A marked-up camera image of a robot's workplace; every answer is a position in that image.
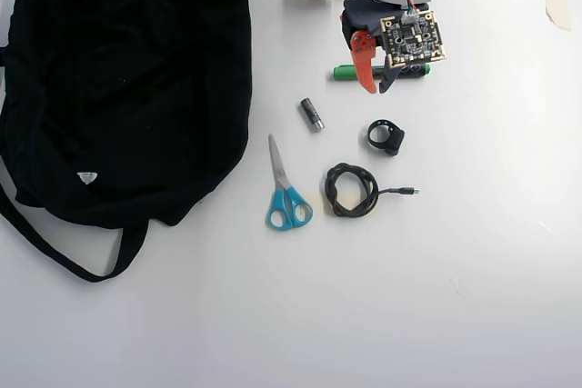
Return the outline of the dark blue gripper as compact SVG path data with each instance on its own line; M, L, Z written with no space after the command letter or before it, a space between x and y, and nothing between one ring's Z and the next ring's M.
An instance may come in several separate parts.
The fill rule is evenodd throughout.
M340 17L342 34L351 47L351 56L360 85L370 94L376 93L372 60L376 56L376 39L381 35L380 21L387 17L401 16L404 10L399 5L377 0L344 0ZM384 66L378 90L384 94L399 77L401 67Z

